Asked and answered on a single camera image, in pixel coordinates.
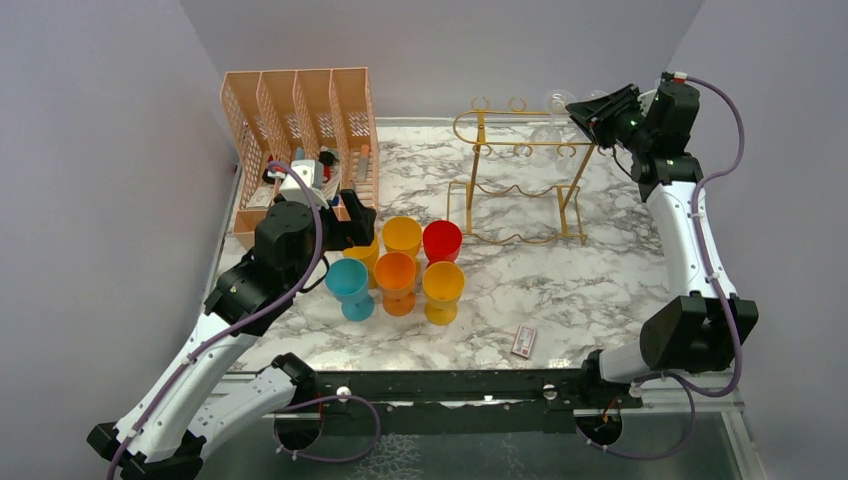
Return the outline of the yellow wine glass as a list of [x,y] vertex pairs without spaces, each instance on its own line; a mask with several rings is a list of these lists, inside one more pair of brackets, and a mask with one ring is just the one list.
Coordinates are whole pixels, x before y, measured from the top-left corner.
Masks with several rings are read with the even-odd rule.
[[414,262],[416,274],[421,272],[418,254],[421,250],[423,229],[413,218],[406,216],[393,217],[387,220],[382,228],[383,244],[388,252],[403,252]]
[[375,289],[377,281],[374,276],[374,268],[380,256],[379,237],[375,236],[373,242],[368,246],[355,246],[343,251],[346,258],[352,258],[362,262],[368,272],[369,288]]
[[463,270],[452,262],[436,262],[422,276],[427,320],[438,326],[452,323],[458,314],[458,302],[465,289]]

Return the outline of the blue wine glass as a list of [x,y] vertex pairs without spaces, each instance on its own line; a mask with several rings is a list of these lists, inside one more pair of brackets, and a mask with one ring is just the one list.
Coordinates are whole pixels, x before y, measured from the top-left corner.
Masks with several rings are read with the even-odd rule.
[[361,261],[342,258],[332,263],[325,285],[340,302],[347,320],[362,322],[373,314],[375,303],[369,292],[369,272]]

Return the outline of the orange wine glass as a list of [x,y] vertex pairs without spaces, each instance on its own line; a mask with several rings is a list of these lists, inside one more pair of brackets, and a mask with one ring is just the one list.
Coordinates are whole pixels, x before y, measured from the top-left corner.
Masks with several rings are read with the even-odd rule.
[[404,252],[386,253],[377,260],[374,275],[386,313],[395,317],[409,314],[416,304],[415,260]]

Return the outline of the red wine glass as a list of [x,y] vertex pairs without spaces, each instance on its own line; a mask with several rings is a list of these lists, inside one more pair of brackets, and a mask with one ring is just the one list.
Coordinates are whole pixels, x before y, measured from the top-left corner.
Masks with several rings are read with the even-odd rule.
[[429,264],[455,262],[463,244],[463,233],[453,222],[437,220],[424,228],[422,242]]

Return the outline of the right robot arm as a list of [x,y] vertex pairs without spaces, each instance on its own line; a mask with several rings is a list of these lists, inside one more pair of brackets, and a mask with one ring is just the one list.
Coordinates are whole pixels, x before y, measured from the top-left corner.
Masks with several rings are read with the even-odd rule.
[[[702,88],[729,107],[737,129],[732,164],[710,175],[687,150],[700,110]],[[569,117],[598,147],[629,152],[631,179],[637,184],[659,232],[666,260],[668,304],[642,324],[637,340],[596,350],[583,362],[579,398],[600,407],[617,386],[637,388],[678,372],[732,371],[721,389],[681,385],[691,393],[720,398],[740,383],[742,345],[759,319],[756,303],[738,294],[729,279],[712,234],[707,208],[708,183],[729,175],[741,163],[746,136],[740,112],[730,97],[710,82],[682,73],[664,73],[657,88],[643,93],[628,85],[593,100],[572,103]]]

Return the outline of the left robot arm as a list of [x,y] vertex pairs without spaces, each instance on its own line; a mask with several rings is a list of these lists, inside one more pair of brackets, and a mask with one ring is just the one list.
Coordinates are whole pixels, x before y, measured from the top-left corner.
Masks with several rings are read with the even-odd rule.
[[254,229],[254,244],[221,274],[183,347],[123,418],[96,425],[88,444],[110,479],[193,479],[208,457],[259,417],[315,404],[316,374],[292,353],[274,358],[247,386],[209,404],[233,363],[289,308],[328,251],[369,246],[377,213],[356,192],[331,208],[278,197]]

